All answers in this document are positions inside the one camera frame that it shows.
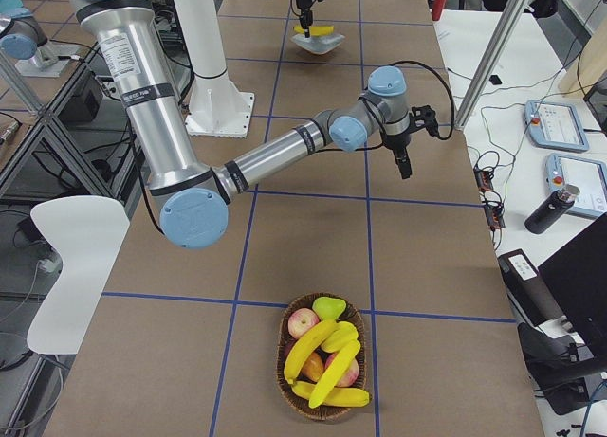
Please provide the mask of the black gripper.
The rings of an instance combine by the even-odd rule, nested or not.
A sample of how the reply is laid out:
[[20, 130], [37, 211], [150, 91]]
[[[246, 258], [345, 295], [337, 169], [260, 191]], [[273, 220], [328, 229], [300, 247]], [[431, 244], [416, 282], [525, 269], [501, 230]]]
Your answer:
[[316, 2], [322, 2], [324, 0], [295, 0], [297, 7], [297, 15], [301, 25], [312, 25], [313, 24], [313, 12], [312, 7]]
[[402, 179], [412, 176], [412, 165], [407, 152], [411, 141], [410, 123], [398, 121], [386, 123], [382, 134], [383, 145], [392, 151]]

